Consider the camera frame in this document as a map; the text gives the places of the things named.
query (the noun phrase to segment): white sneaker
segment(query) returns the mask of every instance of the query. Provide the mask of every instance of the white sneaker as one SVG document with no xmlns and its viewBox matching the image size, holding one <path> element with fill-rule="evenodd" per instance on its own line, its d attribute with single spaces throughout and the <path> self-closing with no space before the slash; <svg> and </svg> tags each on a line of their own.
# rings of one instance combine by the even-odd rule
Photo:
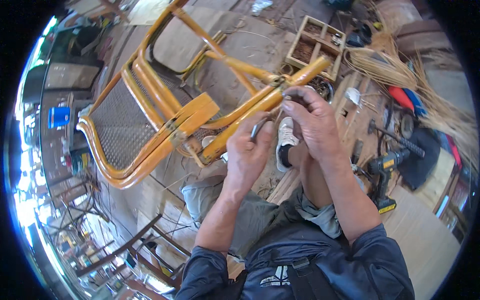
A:
<svg viewBox="0 0 480 300">
<path fill-rule="evenodd" d="M 285 167 L 282 162 L 280 161 L 280 157 L 278 156 L 278 151 L 281 146 L 285 145 L 298 145 L 299 140 L 293 135 L 293 119 L 291 117 L 285 117 L 280 122 L 278 127 L 278 144 L 276 145 L 276 168 L 280 172 L 287 172 L 292 167 Z"/>
</svg>

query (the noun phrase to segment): blue object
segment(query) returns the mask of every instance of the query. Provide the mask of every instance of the blue object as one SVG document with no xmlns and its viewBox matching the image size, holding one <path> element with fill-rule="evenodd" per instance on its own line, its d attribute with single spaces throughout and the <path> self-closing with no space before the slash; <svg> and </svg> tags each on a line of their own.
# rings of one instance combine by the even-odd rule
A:
<svg viewBox="0 0 480 300">
<path fill-rule="evenodd" d="M 70 122 L 70 107 L 50 108 L 48 110 L 48 128 L 56 128 Z"/>
<path fill-rule="evenodd" d="M 415 113 L 415 116 L 421 117 L 427 114 L 427 110 L 425 109 L 425 106 L 423 105 L 422 101 L 420 98 L 415 94 L 415 92 L 412 92 L 411 90 L 404 88 L 403 91 L 405 94 L 407 94 L 407 97 L 412 101 L 413 104 L 413 112 Z"/>
</svg>

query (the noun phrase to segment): wooden crate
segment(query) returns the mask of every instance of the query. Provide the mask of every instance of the wooden crate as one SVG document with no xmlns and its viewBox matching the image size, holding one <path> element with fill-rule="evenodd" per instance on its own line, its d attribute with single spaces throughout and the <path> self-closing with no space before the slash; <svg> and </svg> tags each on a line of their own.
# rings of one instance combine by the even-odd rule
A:
<svg viewBox="0 0 480 300">
<path fill-rule="evenodd" d="M 339 34 L 341 37 L 341 41 L 338 46 L 332 43 L 332 37 L 334 37 L 335 34 Z M 314 19 L 310 16 L 305 16 L 297 36 L 295 37 L 293 45 L 288 51 L 285 62 L 298 68 L 303 68 L 317 59 L 318 56 L 327 54 L 327 56 L 330 56 L 332 60 L 332 65 L 330 65 L 327 70 L 320 73 L 320 75 L 331 82 L 334 82 L 338 74 L 338 69 L 340 68 L 340 62 L 342 61 L 342 54 L 343 49 L 345 48 L 346 40 L 347 35 L 345 33 L 332 26 L 329 26 L 322 21 Z M 304 61 L 302 61 L 300 58 L 293 57 L 294 55 L 297 56 L 295 54 L 295 49 L 297 47 L 303 47 L 306 54 L 311 52 L 310 57 L 307 59 L 308 55 L 305 55 Z"/>
</svg>

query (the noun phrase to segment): plastic container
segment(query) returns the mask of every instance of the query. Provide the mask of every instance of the plastic container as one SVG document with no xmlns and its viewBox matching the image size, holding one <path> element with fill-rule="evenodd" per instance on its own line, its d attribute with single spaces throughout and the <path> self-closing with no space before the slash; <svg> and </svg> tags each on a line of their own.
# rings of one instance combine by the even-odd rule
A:
<svg viewBox="0 0 480 300">
<path fill-rule="evenodd" d="M 70 107 L 50 108 L 48 110 L 48 128 L 57 128 L 70 122 Z"/>
</svg>

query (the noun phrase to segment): power tool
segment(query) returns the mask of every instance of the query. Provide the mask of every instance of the power tool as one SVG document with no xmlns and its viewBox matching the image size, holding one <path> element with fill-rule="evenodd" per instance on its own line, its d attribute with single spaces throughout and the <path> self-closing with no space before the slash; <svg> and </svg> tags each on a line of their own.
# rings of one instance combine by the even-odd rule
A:
<svg viewBox="0 0 480 300">
<path fill-rule="evenodd" d="M 368 172 L 372 175 L 380 175 L 377 188 L 372 196 L 372 201 L 377 206 L 380 214 L 395 209 L 396 201 L 385 195 L 388 187 L 388 181 L 390 180 L 392 172 L 396 169 L 396 167 L 409 156 L 410 150 L 399 149 L 397 151 L 389 151 L 385 155 L 369 161 L 367 165 Z"/>
</svg>

